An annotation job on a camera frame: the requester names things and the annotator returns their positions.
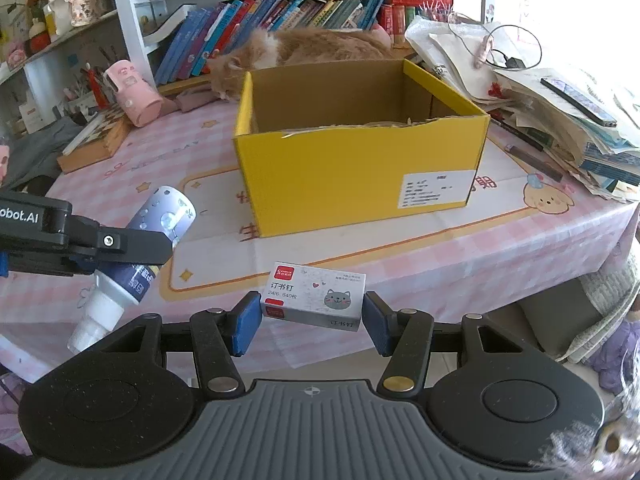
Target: gray ribbed panel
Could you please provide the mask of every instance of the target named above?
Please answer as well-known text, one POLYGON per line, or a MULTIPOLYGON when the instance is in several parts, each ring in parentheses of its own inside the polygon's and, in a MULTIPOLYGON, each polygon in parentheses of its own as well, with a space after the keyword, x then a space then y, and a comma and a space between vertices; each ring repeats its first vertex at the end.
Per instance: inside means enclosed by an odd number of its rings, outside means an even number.
POLYGON ((561 480, 516 473, 449 449, 408 402, 365 381, 257 381, 241 399, 210 402, 181 440, 153 457, 108 469, 40 460, 22 480, 561 480), (309 386, 321 392, 310 396, 309 386))

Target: pink checkered tablecloth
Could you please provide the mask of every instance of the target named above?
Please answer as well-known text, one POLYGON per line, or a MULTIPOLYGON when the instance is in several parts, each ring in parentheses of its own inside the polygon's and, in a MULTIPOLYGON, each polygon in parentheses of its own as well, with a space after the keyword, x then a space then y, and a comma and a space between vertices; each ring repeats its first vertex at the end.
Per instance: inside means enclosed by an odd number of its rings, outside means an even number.
MULTIPOLYGON (((168 115, 132 132, 110 160, 61 176, 49 196, 71 202, 75 214, 125 226, 156 187, 178 186, 189 175, 237 165, 235 118, 236 106, 226 102, 168 115)), ((529 148, 495 126, 491 135, 498 144, 529 148)), ((436 320, 458 322, 467 312, 487 312, 605 262, 619 265, 638 224, 637 205, 591 196, 576 182, 572 187, 575 206, 565 214, 536 213, 351 270, 365 273, 367 288, 393 308, 412 306, 436 320)), ((0 282, 0 362, 34 381, 70 358, 66 340, 92 281, 91 276, 11 272, 0 282)), ((246 292, 166 301, 156 282, 123 322, 142 312, 158 312, 166 322, 187 320, 204 308, 231 308, 246 292)), ((349 333, 264 319, 249 352, 236 364, 245 372, 299 367, 371 346, 364 327, 349 333)), ((188 359, 169 355, 168 363, 190 377, 188 359)))

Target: orange star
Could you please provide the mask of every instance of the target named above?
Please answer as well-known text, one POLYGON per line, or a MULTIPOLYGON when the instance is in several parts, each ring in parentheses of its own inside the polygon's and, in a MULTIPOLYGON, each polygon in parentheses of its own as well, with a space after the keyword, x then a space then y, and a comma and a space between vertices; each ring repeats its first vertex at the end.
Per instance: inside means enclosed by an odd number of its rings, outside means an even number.
POLYGON ((193 276, 193 272, 191 272, 189 269, 184 269, 182 274, 180 274, 180 277, 184 282, 188 282, 191 276, 193 276))

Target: stack of papers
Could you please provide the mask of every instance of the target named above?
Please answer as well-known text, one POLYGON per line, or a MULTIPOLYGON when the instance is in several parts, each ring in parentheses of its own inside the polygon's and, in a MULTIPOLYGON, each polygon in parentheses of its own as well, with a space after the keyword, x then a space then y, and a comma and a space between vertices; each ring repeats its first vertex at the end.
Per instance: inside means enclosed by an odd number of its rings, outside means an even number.
MULTIPOLYGON (((449 25, 416 17, 405 37, 425 69, 535 141, 591 193, 620 202, 640 201, 640 96, 571 67, 562 67, 562 72, 553 68, 501 70, 487 64, 475 68, 469 51, 477 52, 485 35, 498 25, 449 25), (615 117, 617 126, 596 124, 545 87, 540 82, 543 77, 560 79, 578 89, 615 117)), ((521 54, 506 30, 496 32, 494 48, 532 66, 537 59, 521 54)), ((499 59, 489 56, 488 60, 505 63, 500 54, 495 57, 499 59)))

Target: orange cat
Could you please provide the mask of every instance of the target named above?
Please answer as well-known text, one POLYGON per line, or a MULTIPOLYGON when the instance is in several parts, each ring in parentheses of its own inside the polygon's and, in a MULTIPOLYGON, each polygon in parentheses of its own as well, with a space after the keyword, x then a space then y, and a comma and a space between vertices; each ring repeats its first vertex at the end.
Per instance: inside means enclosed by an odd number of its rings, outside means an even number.
POLYGON ((323 28, 254 31, 240 48, 207 60, 211 89, 222 99, 239 99, 246 70, 290 64, 356 59, 391 59, 375 32, 334 32, 323 28))

